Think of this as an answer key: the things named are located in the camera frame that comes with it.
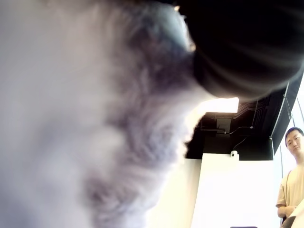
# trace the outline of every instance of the man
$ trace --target man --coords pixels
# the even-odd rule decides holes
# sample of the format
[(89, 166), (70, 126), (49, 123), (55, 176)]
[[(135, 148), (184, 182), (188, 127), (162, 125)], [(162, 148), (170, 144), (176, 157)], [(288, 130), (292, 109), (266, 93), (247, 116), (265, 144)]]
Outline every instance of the man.
[(281, 183), (276, 207), (280, 218), (290, 217), (304, 199), (304, 133), (293, 127), (285, 135), (285, 143), (294, 156), (297, 167), (286, 175)]

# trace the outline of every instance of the man's hand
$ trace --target man's hand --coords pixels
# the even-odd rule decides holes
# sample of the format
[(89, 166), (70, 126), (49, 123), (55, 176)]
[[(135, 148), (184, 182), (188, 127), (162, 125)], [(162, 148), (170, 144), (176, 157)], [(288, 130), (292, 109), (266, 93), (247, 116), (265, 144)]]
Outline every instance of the man's hand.
[(293, 211), (296, 209), (295, 206), (288, 206), (285, 208), (285, 214), (286, 214), (286, 217), (288, 218), (292, 213)]

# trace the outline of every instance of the man's arm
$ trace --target man's arm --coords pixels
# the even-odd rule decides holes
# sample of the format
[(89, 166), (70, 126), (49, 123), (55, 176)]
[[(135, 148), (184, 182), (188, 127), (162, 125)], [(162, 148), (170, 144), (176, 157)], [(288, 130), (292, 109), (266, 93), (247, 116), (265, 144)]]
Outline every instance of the man's arm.
[(286, 216), (285, 213), (285, 209), (286, 209), (286, 205), (277, 205), (278, 209), (277, 209), (277, 215), (280, 218), (284, 218)]
[(286, 205), (277, 205), (277, 207), (279, 207), (277, 209), (277, 215), (280, 218), (284, 218), (285, 216), (288, 218), (293, 213), (293, 211), (296, 208), (294, 206), (288, 206), (288, 207), (286, 207)]

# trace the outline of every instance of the white wall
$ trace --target white wall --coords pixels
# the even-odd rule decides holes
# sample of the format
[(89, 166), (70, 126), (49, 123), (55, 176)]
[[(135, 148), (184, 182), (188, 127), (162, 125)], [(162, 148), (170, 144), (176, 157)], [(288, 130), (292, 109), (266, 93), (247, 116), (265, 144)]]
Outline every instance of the white wall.
[(190, 228), (200, 178), (201, 160), (185, 159), (169, 178), (148, 228)]
[(273, 165), (203, 154), (191, 228), (278, 228)]
[[(279, 194), (279, 188), (280, 188), (280, 184), (282, 182), (282, 161), (281, 161), (281, 150), (279, 147), (279, 150), (276, 152), (276, 154), (274, 155), (274, 185), (275, 185), (275, 191), (274, 194), (275, 196), (278, 196)], [(278, 218), (277, 213), (275, 213), (275, 219), (276, 219), (276, 223), (278, 224), (276, 227), (279, 227), (281, 224), (281, 219)]]

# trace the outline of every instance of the black cable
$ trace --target black cable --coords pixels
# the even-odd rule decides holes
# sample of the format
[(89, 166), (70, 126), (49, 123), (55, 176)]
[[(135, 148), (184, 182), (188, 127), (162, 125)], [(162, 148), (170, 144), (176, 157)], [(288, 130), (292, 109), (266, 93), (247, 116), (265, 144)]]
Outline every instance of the black cable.
[(233, 148), (232, 148), (232, 150), (234, 150), (238, 145), (240, 145), (243, 141), (245, 141), (246, 140), (246, 138), (245, 139), (243, 139), (241, 142), (239, 142), (237, 145), (235, 145)]
[(234, 132), (236, 132), (240, 128), (250, 128), (250, 129), (253, 129), (253, 126), (251, 126), (251, 127), (238, 127), (237, 129), (235, 129), (233, 132), (231, 132), (229, 134), (233, 134)]
[(257, 113), (257, 104), (258, 104), (258, 100), (256, 101), (256, 109), (255, 109), (255, 114), (253, 115), (251, 126), (253, 126), (253, 122), (255, 121), (255, 117), (256, 117), (256, 113)]
[(215, 131), (224, 131), (224, 128), (216, 128), (216, 129), (201, 129), (201, 131), (206, 131), (206, 132), (215, 132)]

